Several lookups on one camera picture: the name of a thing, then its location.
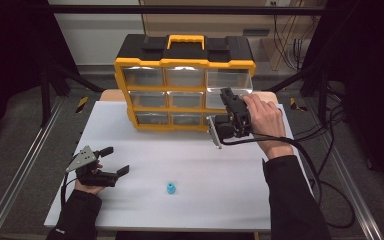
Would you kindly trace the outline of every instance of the blue object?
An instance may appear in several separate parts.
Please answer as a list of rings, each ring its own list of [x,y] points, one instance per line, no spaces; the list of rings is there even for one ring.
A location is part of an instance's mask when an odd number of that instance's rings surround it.
[[[174,184],[172,182],[169,182],[167,184],[167,192],[169,194],[173,194],[174,192],[176,192],[176,186],[174,186]]]

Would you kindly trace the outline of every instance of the yellow storage organizer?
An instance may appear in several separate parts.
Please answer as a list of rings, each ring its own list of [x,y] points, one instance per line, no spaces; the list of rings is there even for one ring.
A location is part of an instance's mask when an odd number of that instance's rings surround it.
[[[220,89],[252,92],[255,63],[246,37],[129,34],[114,62],[133,126],[207,131],[206,117],[225,113]]]

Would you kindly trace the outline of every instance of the white wall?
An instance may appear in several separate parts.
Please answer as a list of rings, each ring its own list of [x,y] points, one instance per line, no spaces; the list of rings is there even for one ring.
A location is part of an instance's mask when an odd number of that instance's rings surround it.
[[[51,5],[139,5],[138,0],[49,0]],[[127,34],[144,33],[139,14],[55,14],[77,65],[113,65]]]

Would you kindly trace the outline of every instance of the black sleeve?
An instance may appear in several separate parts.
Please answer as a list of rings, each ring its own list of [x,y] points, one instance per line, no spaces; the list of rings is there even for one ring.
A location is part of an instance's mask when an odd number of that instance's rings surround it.
[[[73,190],[47,240],[96,239],[95,220],[102,200],[94,194]]]
[[[274,158],[263,167],[270,189],[272,239],[331,239],[297,157]]]

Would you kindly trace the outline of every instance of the white tabletop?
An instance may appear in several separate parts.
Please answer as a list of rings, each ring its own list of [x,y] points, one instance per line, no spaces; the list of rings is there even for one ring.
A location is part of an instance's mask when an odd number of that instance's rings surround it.
[[[292,137],[286,116],[287,136]],[[164,231],[262,231],[270,229],[269,190],[257,143],[217,149],[208,133],[153,132],[133,128],[125,102],[96,102],[78,153],[112,146],[102,171],[130,165],[130,173],[99,197],[99,229]],[[169,182],[176,186],[172,195]],[[74,184],[67,188],[67,198]],[[56,225],[57,193],[44,225]]]

